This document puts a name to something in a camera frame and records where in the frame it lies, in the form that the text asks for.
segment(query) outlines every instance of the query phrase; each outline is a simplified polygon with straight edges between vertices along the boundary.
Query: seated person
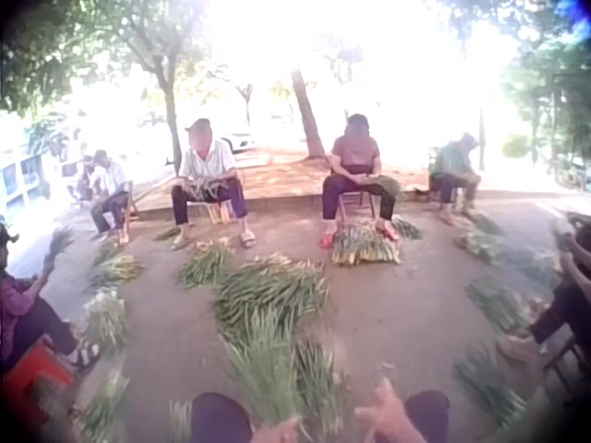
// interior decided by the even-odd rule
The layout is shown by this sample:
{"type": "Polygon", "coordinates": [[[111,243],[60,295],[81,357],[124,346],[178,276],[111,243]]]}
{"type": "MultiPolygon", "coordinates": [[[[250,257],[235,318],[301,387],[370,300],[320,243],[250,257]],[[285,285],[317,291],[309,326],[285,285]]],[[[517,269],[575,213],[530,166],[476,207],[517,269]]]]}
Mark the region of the seated person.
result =
{"type": "MultiPolygon", "coordinates": [[[[450,401],[440,391],[421,392],[402,401],[387,378],[376,387],[376,404],[355,414],[375,430],[376,443],[445,443],[450,401]]],[[[247,411],[215,392],[201,394],[191,408],[191,442],[296,443],[297,418],[253,433],[247,411]]]]}
{"type": "Polygon", "coordinates": [[[213,140],[207,118],[197,120],[187,132],[190,148],[183,154],[178,185],[171,193],[175,222],[181,229],[173,250],[184,247],[190,240],[187,203],[200,199],[208,203],[230,200],[240,226],[242,246],[252,247],[256,243],[255,235],[248,229],[247,205],[230,147],[221,140],[213,140]]]}
{"type": "Polygon", "coordinates": [[[334,141],[331,156],[332,173],[322,185],[322,216],[326,231],[320,239],[320,247],[329,248],[337,231],[336,212],[339,196],[345,192],[362,190],[380,196],[380,217],[376,229],[391,240],[398,235],[386,221],[392,219],[398,183],[381,175],[381,160],[378,143],[369,136],[368,119],[361,114],[347,119],[344,135],[334,141]]]}
{"type": "Polygon", "coordinates": [[[466,133],[459,141],[454,141],[442,148],[435,159],[429,181],[432,179],[440,191],[440,217],[447,224],[455,224],[452,216],[454,189],[464,188],[463,214],[469,215],[469,210],[474,207],[480,176],[472,169],[469,153],[476,146],[478,141],[466,133]]]}
{"type": "Polygon", "coordinates": [[[104,218],[106,212],[111,212],[115,229],[119,235],[119,245],[129,242],[129,234],[125,227],[125,209],[127,207],[128,192],[125,190],[127,179],[121,165],[107,157],[105,150],[97,150],[94,154],[97,165],[93,176],[93,187],[99,191],[99,199],[90,209],[99,235],[111,230],[109,222],[104,218]]]}
{"type": "Polygon", "coordinates": [[[583,227],[574,236],[565,235],[568,252],[561,254],[564,277],[554,290],[552,304],[525,337],[507,335],[499,340],[501,351],[515,360],[534,358],[541,344],[565,324],[585,354],[591,356],[591,220],[578,214],[569,214],[568,219],[573,224],[581,222],[583,227]]]}
{"type": "Polygon", "coordinates": [[[27,350],[43,335],[48,335],[54,349],[67,356],[77,369],[83,370],[99,357],[99,346],[79,341],[72,328],[55,313],[39,293],[54,269],[47,257],[39,277],[15,279],[6,272],[9,240],[4,224],[0,223],[0,303],[2,304],[2,365],[6,374],[27,350]]]}

